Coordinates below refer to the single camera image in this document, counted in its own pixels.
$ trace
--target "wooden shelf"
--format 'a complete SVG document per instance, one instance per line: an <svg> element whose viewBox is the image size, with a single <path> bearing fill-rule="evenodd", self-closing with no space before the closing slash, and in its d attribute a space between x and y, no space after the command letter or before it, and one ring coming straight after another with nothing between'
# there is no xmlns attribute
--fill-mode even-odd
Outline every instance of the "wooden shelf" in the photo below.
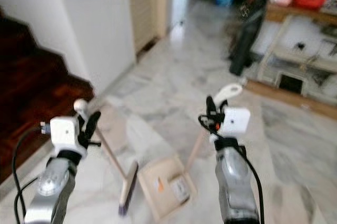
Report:
<svg viewBox="0 0 337 224"><path fill-rule="evenodd" d="M321 115L337 120L336 106L323 104L311 98L305 98L301 95L281 89L276 89L267 86L263 83L251 80L248 81L247 85L245 86L245 89L252 91L256 94L259 94L261 96L264 96L266 98L275 99L299 108L306 108L312 112L319 113Z"/></svg>
<svg viewBox="0 0 337 224"><path fill-rule="evenodd" d="M310 17L314 20L337 25L337 15L331 15L320 11L303 9L294 6L282 7L275 4L267 6L266 20L283 22L288 15Z"/></svg>

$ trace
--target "broom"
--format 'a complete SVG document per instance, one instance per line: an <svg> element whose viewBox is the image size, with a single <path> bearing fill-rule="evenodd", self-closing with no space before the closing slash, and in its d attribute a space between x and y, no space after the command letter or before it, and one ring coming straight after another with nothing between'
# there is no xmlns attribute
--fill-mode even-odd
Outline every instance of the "broom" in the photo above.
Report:
<svg viewBox="0 0 337 224"><path fill-rule="evenodd" d="M88 110L88 103L83 99L78 99L74 103L74 110L85 120L88 120L87 110ZM129 169L128 174L125 174L121 165L118 163L117 158L109 148L104 136L102 135L99 128L96 128L96 134L100 138L102 145L107 150L107 155L110 158L110 161L115 164L117 170L122 176L123 179L123 187L122 193L120 197L120 206L118 209L118 214L120 216L125 216L128 210L128 206L130 204L130 200L132 197L132 193L134 191L137 179L137 172L138 172L138 163L133 161L131 167Z"/></svg>

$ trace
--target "black vacuum cleaner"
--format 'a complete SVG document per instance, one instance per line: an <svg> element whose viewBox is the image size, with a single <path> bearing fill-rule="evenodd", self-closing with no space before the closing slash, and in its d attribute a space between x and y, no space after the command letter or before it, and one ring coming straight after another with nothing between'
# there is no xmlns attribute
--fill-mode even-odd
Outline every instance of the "black vacuum cleaner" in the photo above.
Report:
<svg viewBox="0 0 337 224"><path fill-rule="evenodd" d="M230 72L232 74L241 75L244 67L252 62L250 49L259 34L265 17L267 2L268 0L255 0L251 6L249 16L239 34L236 47L230 55L232 60Z"/></svg>

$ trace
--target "dustpan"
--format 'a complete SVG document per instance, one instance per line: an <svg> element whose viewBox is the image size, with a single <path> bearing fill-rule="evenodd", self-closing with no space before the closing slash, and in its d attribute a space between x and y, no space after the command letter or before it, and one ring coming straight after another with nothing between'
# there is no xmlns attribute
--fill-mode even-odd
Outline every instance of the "dustpan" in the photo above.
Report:
<svg viewBox="0 0 337 224"><path fill-rule="evenodd" d="M199 135L186 166L175 155L149 163L138 172L138 180L157 222L175 214L197 196L188 170L205 136L205 133Z"/></svg>

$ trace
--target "white marble floor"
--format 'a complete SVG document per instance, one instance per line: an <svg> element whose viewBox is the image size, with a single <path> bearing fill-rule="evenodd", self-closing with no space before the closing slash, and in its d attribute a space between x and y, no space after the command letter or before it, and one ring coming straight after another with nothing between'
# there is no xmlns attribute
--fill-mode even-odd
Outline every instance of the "white marble floor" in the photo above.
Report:
<svg viewBox="0 0 337 224"><path fill-rule="evenodd" d="M184 25L108 91L105 100L118 112L114 119L106 116L102 127L109 133L107 121L123 125L123 130L113 133L125 140L118 142L125 146L118 152L123 167L133 159L142 167L175 153L187 160L201 130L197 116L205 108L206 95L238 81L228 72L225 59L230 42L225 28L235 19L230 9L197 3ZM248 91L230 100L230 105L252 112L240 141L262 182L265 223L337 223L337 122ZM43 169L46 158L28 177ZM222 223L214 169L215 151L205 141L190 171L198 196L164 223ZM90 149L79 166L65 223L154 223L139 184L128 216L117 216L120 186L104 152ZM256 196L254 180L252 187ZM33 189L26 192L27 201ZM14 223L14 193L1 198L4 223Z"/></svg>

